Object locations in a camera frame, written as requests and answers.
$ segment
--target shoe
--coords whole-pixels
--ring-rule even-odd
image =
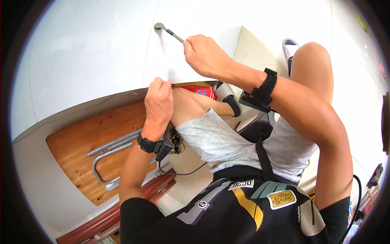
[[[217,98],[220,101],[230,105],[230,107],[233,109],[234,117],[241,115],[240,105],[238,105],[238,102],[234,99],[233,92],[226,83],[222,81],[216,81],[214,83],[214,93],[217,95]]]
[[[295,52],[299,49],[299,45],[296,43],[296,41],[291,39],[284,39],[283,41],[283,52],[284,57],[286,57],[287,67],[289,69],[289,76],[291,72],[291,63],[293,60],[293,56]]]

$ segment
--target cable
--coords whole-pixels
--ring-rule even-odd
[[[341,238],[339,244],[342,244],[342,243],[343,243],[345,237],[347,236],[349,230],[350,230],[351,227],[352,227],[353,222],[354,222],[354,221],[356,220],[356,218],[358,217],[358,211],[359,211],[359,207],[360,207],[360,199],[362,198],[362,184],[360,183],[359,177],[357,177],[356,175],[353,175],[353,178],[355,178],[355,179],[358,181],[358,185],[359,185],[359,198],[358,198],[358,204],[356,204],[356,213],[355,213],[354,217],[351,219],[351,223],[349,224],[348,229],[345,231],[344,236]]]
[[[207,162],[205,162],[204,164],[202,164],[199,168],[197,168],[196,170],[192,171],[191,173],[188,173],[188,174],[172,174],[172,173],[168,173],[168,172],[165,172],[161,169],[161,162],[158,162],[158,167],[160,169],[161,172],[165,173],[165,174],[168,174],[168,175],[190,175],[190,174],[193,174],[195,173],[198,169],[200,169],[201,167],[203,167]]]

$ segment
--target right hand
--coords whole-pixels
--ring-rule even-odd
[[[190,36],[183,46],[187,63],[204,77],[220,79],[235,63],[211,37]]]
[[[173,90],[171,80],[156,77],[150,84],[145,97],[146,121],[141,135],[151,141],[158,141],[173,114]]]

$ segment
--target yellow patch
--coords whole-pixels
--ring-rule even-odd
[[[315,196],[316,196],[316,187],[314,187],[311,191],[307,193],[310,197],[310,199],[314,202]]]
[[[263,212],[260,207],[252,200],[247,199],[241,188],[232,189],[232,192],[236,196],[241,207],[243,207],[255,221],[257,231],[263,221]]]
[[[272,210],[284,208],[296,203],[296,196],[292,190],[273,192],[268,194],[267,198],[269,199]]]

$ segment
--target patch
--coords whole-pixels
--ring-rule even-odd
[[[298,223],[301,222],[301,207],[298,206]]]
[[[310,199],[314,202],[315,196],[316,196],[316,187],[314,187],[311,191],[307,193],[310,197]]]
[[[253,188],[253,183],[255,182],[255,180],[247,180],[247,181],[241,181],[241,182],[236,182],[234,184],[232,184],[231,186],[229,186],[229,189],[228,191],[230,190],[233,190],[233,189],[236,189],[236,188],[241,188],[241,187],[249,187],[249,188]]]
[[[199,208],[205,208],[205,207],[207,207],[207,202],[201,200],[201,201],[198,203],[198,207],[199,207]]]
[[[292,190],[277,191],[267,195],[271,209],[276,210],[296,203],[296,196]]]

